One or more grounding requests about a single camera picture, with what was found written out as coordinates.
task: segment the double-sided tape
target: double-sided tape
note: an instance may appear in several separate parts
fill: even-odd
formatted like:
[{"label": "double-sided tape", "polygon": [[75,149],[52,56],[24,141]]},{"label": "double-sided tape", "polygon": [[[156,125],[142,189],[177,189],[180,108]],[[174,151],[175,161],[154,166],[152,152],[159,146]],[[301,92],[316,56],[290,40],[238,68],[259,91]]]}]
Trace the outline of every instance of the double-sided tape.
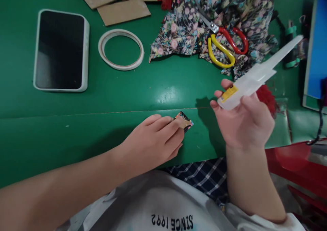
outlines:
[{"label": "double-sided tape", "polygon": [[[129,37],[139,45],[140,51],[141,51],[140,56],[131,65],[127,65],[127,66],[117,65],[107,59],[106,54],[105,54],[105,45],[108,40],[110,40],[112,37],[115,37],[115,36]],[[110,30],[110,31],[104,33],[99,40],[98,49],[99,49],[100,56],[108,65],[110,65],[114,69],[123,70],[123,71],[135,69],[142,63],[143,57],[144,57],[144,49],[143,49],[143,45],[142,45],[142,42],[140,41],[140,39],[132,32],[129,32],[129,31],[123,30],[123,29],[114,29],[114,30]]]}]

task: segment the blue plaid fabric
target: blue plaid fabric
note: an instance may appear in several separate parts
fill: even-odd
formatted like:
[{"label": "blue plaid fabric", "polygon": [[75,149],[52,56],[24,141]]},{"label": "blue plaid fabric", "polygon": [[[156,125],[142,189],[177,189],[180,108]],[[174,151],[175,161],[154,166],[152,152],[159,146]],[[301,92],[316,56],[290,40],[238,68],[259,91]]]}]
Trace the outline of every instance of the blue plaid fabric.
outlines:
[{"label": "blue plaid fabric", "polygon": [[226,157],[168,167],[164,171],[197,188],[219,206],[228,200]]}]

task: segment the glue bottle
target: glue bottle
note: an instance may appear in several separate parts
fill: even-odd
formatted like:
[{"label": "glue bottle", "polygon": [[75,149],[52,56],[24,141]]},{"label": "glue bottle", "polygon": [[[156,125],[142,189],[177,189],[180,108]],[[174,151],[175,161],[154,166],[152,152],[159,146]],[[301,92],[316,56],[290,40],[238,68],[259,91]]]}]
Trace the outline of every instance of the glue bottle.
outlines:
[{"label": "glue bottle", "polygon": [[302,39],[303,35],[298,35],[267,61],[261,64],[255,64],[245,75],[238,78],[235,83],[222,94],[217,101],[218,104],[226,110],[232,110],[240,104],[242,96],[250,96],[255,93],[260,86],[265,84],[265,82],[276,73],[273,68],[282,61]]}]

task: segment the green cutting mat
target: green cutting mat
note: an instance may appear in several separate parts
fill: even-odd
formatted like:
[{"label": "green cutting mat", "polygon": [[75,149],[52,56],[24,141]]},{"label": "green cutting mat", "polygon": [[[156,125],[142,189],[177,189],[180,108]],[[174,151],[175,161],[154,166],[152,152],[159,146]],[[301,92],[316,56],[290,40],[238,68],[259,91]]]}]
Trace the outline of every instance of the green cutting mat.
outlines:
[{"label": "green cutting mat", "polygon": [[[284,23],[291,18],[299,29],[303,3],[275,0],[275,8]],[[159,4],[148,7],[150,17],[105,27],[83,0],[0,1],[0,187],[109,150],[155,113],[174,116],[183,110],[194,121],[179,155],[167,165],[225,155],[209,101],[226,76],[198,56],[174,55],[149,64],[150,45],[166,12]],[[36,20],[44,8],[80,13],[90,23],[89,87],[83,93],[46,93],[33,87]],[[133,32],[143,43],[143,63],[133,71],[114,70],[99,56],[100,36],[115,28]],[[269,32],[279,38],[277,23],[271,23]],[[134,62],[139,50],[131,40],[117,37],[106,54],[124,65]],[[300,69],[284,71],[278,65],[276,70],[268,86],[283,109],[267,147],[289,145],[291,138],[309,140],[317,130],[316,113],[310,111],[312,123],[298,119],[308,114],[298,93]],[[285,109],[297,119],[288,122]]]}]

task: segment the scissors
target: scissors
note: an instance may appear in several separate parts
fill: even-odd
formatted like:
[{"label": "scissors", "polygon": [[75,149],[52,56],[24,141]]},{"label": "scissors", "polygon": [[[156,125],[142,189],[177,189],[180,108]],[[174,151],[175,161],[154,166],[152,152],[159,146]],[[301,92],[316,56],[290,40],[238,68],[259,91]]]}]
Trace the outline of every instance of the scissors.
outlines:
[{"label": "scissors", "polygon": [[[232,67],[235,64],[235,57],[232,55],[232,53],[226,47],[224,47],[222,44],[220,44],[217,41],[216,34],[217,33],[223,34],[226,37],[229,44],[231,44],[231,46],[233,47],[236,54],[245,54],[248,52],[249,44],[248,44],[248,40],[247,40],[246,36],[238,28],[235,28],[235,27],[233,28],[233,31],[242,39],[242,42],[244,45],[244,50],[241,51],[235,45],[235,43],[234,43],[232,37],[229,35],[228,31],[223,27],[218,27],[217,25],[215,25],[214,22],[212,22],[209,18],[206,17],[204,10],[200,7],[199,3],[197,1],[195,1],[195,3],[197,4],[200,18],[209,27],[209,29],[213,32],[213,34],[211,34],[211,37],[208,38],[208,50],[209,50],[209,56],[210,56],[211,60],[216,65],[218,65],[219,67],[222,67],[222,68]],[[223,64],[216,59],[216,57],[214,56],[214,54],[212,52],[211,41],[214,43],[214,45],[216,47],[218,47],[223,53],[225,53],[225,55],[228,57],[228,59],[231,62],[230,64]]]}]

